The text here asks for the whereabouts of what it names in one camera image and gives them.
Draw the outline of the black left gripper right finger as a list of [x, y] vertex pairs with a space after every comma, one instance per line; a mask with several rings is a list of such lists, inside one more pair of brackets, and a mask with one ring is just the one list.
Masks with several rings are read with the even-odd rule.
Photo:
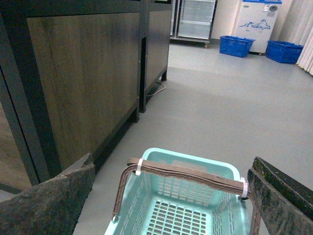
[[270, 235], [313, 233], [313, 191], [255, 157], [248, 170], [252, 199]]

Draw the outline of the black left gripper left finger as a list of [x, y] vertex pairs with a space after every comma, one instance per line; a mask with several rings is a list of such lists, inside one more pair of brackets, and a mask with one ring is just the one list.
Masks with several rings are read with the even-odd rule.
[[2, 235], [71, 235], [92, 191], [95, 166], [91, 153], [54, 178], [0, 204]]

